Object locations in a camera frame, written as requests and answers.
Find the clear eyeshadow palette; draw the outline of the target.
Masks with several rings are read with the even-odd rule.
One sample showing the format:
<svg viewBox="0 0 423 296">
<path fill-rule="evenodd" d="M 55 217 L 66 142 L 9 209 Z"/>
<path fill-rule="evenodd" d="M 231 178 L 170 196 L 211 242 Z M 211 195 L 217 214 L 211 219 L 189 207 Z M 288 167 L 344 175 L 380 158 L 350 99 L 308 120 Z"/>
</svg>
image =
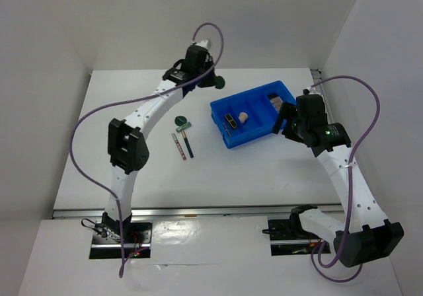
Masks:
<svg viewBox="0 0 423 296">
<path fill-rule="evenodd" d="M 283 100 L 279 96 L 275 96 L 272 98 L 269 98 L 272 106 L 275 108 L 276 112 L 279 112 L 282 104 L 284 103 Z"/>
</svg>

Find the black square powder compact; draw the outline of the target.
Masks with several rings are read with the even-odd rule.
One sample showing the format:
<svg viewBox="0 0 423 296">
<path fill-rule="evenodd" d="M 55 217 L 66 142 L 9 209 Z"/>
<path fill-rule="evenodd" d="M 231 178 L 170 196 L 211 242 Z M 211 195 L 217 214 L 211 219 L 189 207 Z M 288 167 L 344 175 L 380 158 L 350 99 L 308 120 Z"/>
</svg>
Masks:
<svg viewBox="0 0 423 296">
<path fill-rule="evenodd" d="M 274 100 L 274 99 L 280 100 L 280 96 L 276 93 L 269 94 L 267 97 L 268 97 L 269 100 Z"/>
</svg>

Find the beige makeup sponge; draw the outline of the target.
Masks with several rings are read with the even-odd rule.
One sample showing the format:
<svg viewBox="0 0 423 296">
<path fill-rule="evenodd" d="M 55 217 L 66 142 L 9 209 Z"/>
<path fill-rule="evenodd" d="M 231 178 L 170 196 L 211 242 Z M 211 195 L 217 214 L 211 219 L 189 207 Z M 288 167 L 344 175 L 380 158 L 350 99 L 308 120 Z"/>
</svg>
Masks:
<svg viewBox="0 0 423 296">
<path fill-rule="evenodd" d="M 240 123 L 242 124 L 245 123 L 248 120 L 248 118 L 249 118 L 249 115 L 246 112 L 241 112 L 238 117 Z"/>
</svg>

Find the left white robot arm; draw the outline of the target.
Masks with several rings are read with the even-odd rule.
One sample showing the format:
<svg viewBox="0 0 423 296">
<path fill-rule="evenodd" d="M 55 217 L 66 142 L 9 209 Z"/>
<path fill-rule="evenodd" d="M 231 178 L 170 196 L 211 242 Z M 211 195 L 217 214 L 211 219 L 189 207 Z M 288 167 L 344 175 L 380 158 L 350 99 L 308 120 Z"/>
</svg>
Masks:
<svg viewBox="0 0 423 296">
<path fill-rule="evenodd" d="M 114 192 L 102 214 L 102 225 L 115 242 L 124 242 L 130 236 L 132 194 L 138 172 L 149 158 L 146 144 L 148 135 L 158 121 L 196 87 L 225 85 L 222 77 L 213 71 L 198 79 L 208 69 L 213 70 L 210 55 L 211 42 L 193 42 L 185 58 L 165 72 L 154 98 L 143 101 L 122 120 L 113 119 L 108 125 L 108 154 L 112 165 L 111 190 Z"/>
</svg>

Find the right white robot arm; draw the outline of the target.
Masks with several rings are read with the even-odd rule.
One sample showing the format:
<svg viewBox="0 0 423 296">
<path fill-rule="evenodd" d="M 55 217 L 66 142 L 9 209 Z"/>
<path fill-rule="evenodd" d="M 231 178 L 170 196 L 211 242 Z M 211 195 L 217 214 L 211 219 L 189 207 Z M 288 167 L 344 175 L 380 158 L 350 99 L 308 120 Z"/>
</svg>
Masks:
<svg viewBox="0 0 423 296">
<path fill-rule="evenodd" d="M 322 96 L 308 93 L 298 96 L 294 104 L 283 102 L 272 131 L 312 150 L 346 215 L 341 223 L 315 205 L 295 207 L 288 223 L 291 235 L 317 235 L 334 249 L 335 261 L 347 268 L 389 256 L 404 229 L 399 222 L 390 222 L 376 202 L 356 163 L 357 147 L 342 124 L 328 122 Z"/>
</svg>

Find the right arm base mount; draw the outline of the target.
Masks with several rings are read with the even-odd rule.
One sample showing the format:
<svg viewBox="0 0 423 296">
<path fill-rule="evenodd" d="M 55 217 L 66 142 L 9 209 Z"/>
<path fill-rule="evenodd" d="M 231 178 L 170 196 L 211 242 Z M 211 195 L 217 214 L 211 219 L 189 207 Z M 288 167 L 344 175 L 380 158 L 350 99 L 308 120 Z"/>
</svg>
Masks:
<svg viewBox="0 0 423 296">
<path fill-rule="evenodd" d="M 312 233 L 297 234 L 288 219 L 269 219 L 262 230 L 270 240 L 272 256 L 296 256 L 310 254 L 322 240 Z"/>
</svg>

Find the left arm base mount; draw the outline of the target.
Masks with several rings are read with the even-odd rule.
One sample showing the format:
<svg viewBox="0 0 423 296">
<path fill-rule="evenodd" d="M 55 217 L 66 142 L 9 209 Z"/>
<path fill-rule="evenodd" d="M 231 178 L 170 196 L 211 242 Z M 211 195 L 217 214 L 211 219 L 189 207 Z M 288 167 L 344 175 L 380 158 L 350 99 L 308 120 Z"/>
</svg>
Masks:
<svg viewBox="0 0 423 296">
<path fill-rule="evenodd" d="M 120 259 L 120 237 L 109 231 L 101 223 L 87 218 L 81 225 L 93 232 L 89 258 L 91 260 Z M 151 257 L 152 222 L 135 222 L 130 225 L 129 234 L 124 239 L 124 256 L 142 259 Z"/>
</svg>

